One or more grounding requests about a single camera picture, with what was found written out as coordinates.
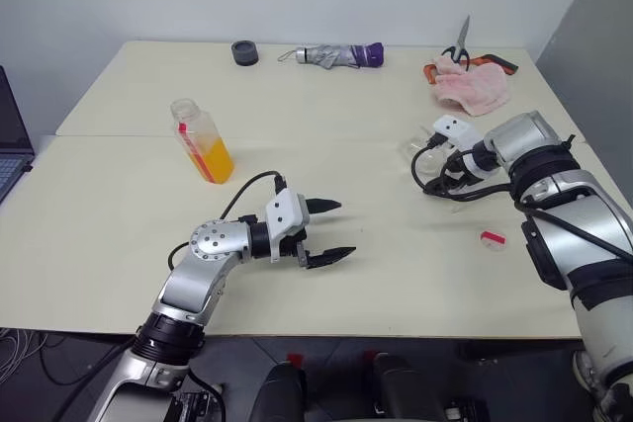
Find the plastic bottle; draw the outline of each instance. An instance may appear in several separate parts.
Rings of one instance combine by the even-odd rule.
[[[211,115],[191,99],[174,101],[171,114],[176,137],[202,177],[212,183],[228,180],[233,162]]]

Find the laptop keyboard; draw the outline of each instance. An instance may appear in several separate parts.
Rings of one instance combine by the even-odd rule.
[[[22,164],[21,158],[0,158],[0,189]]]

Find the cloth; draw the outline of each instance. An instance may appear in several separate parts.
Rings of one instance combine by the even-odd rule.
[[[459,103],[471,116],[482,116],[510,99],[503,69],[494,63],[466,71],[448,56],[433,60],[437,67],[433,94],[440,103]]]

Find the robotic arm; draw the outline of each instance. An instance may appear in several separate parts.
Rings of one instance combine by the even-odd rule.
[[[332,200],[306,200],[275,178],[276,196],[266,206],[266,221],[252,215],[237,221],[214,219],[194,230],[187,255],[174,268],[156,298],[151,314],[121,357],[90,417],[91,422],[182,420],[171,392],[189,373],[189,361],[204,344],[204,328],[226,277],[251,259],[295,256],[306,269],[344,258],[354,247],[329,249],[311,256],[303,246],[310,213],[340,207]]]
[[[572,137],[562,141],[539,113],[517,116],[479,141],[463,123],[445,118],[438,121],[435,141],[454,140],[456,134],[468,143],[451,141],[461,150],[447,161],[451,175],[440,174],[435,188],[425,192],[448,199],[482,197],[486,190],[454,192],[482,182],[499,167],[505,170],[509,185],[497,191],[509,191],[526,216],[521,229],[541,280],[570,293],[592,373],[602,387],[602,413],[611,420],[633,420],[631,218],[581,169],[570,152]],[[412,171],[417,178],[414,163]]]

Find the table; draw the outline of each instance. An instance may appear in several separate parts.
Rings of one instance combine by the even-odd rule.
[[[205,43],[200,48],[221,51],[218,45]],[[199,178],[180,145],[165,131],[169,120],[164,122],[160,115],[147,112],[159,104],[147,99],[154,89],[163,90],[160,96],[165,101],[157,110],[164,107],[167,114],[171,99],[199,99],[202,89],[186,94],[183,86],[153,80],[140,87],[140,76],[146,73],[136,71],[139,66],[122,72],[126,64],[144,62],[147,68],[154,67],[151,65],[159,55],[152,53],[162,51],[174,55],[170,64],[180,65],[183,72],[192,68],[195,76],[197,56],[185,53],[196,49],[187,43],[133,42],[124,46],[59,128],[60,136],[40,155],[34,170],[0,206],[0,325],[102,333],[134,331],[146,318],[168,275],[165,258],[169,250],[186,240],[198,224],[219,215],[246,179],[275,168],[307,197],[343,203],[338,211],[314,217],[308,228],[309,249],[339,245],[358,249],[337,265],[310,271],[300,269],[293,260],[278,264],[252,261],[239,266],[228,278],[225,295],[207,328],[209,333],[579,336],[568,295],[539,281],[523,247],[521,215],[508,196],[454,204],[424,196],[415,187],[398,151],[399,143],[417,122],[430,116],[428,110],[435,119],[441,109],[426,96],[418,103],[413,100],[416,97],[403,95],[407,99],[399,104],[367,103],[365,116],[372,121],[362,125],[353,123],[351,113],[340,104],[337,117],[342,120],[332,121],[328,114],[316,114],[315,108],[334,114],[335,108],[325,100],[332,99],[333,94],[328,92],[324,98],[308,93],[316,94],[316,85],[325,84],[323,75],[338,78],[338,70],[264,63],[280,49],[283,47],[260,48],[261,71],[279,66],[288,71],[284,73],[287,78],[306,75],[319,79],[303,80],[303,95],[298,86],[289,87],[296,94],[285,100],[275,96],[278,102],[270,102],[262,94],[258,107],[248,108],[256,123],[242,121],[243,127],[236,127],[230,119],[240,116],[234,110],[235,102],[209,100],[236,164],[228,183],[218,186]],[[402,50],[396,59],[391,60],[390,55],[387,59],[405,62],[410,54],[417,53]],[[527,61],[525,53],[515,54]],[[502,55],[516,61],[506,51]],[[397,86],[407,82],[391,77],[389,64],[382,73],[367,70],[373,78],[366,82],[367,87],[376,82],[382,84],[376,91],[384,88],[393,95],[400,91]],[[533,80],[534,97],[545,101],[551,92],[530,73],[533,65],[519,64],[519,71]],[[265,82],[249,71],[256,70],[237,69],[234,74],[252,74],[253,82],[264,87]],[[365,70],[343,69],[340,74],[356,81],[351,73],[362,77]],[[172,77],[172,82],[187,83],[187,78],[181,74]],[[343,80],[333,81],[338,96],[350,97]],[[515,97],[526,94],[517,91],[529,90],[523,81],[520,74],[512,78]],[[164,92],[177,88],[183,91]],[[413,88],[423,91],[425,85],[408,85],[408,92]],[[218,88],[208,85],[208,89],[215,91],[208,93],[208,98],[220,90],[228,94],[224,81]],[[145,99],[136,106],[125,103],[127,120],[115,121],[124,111],[112,98],[139,98],[139,94]],[[239,90],[236,94],[243,97],[245,93]],[[389,92],[381,95],[387,98]],[[360,111],[357,103],[341,104]],[[292,108],[299,108],[294,120],[285,116],[277,121],[276,115],[263,114],[265,110],[279,113]],[[519,112],[518,108],[510,103],[478,118],[477,127],[494,126]],[[576,131],[557,101],[550,98],[540,109],[558,130]],[[293,121],[312,123],[299,133],[299,128],[287,127]],[[345,134],[343,123],[349,134]],[[283,134],[282,129],[290,132]],[[580,140],[574,153],[631,212],[588,144]],[[271,194],[271,184],[253,187],[238,202],[232,217],[254,211],[261,215]],[[479,236],[486,229],[505,233],[507,245],[502,251],[494,252],[481,244]]]

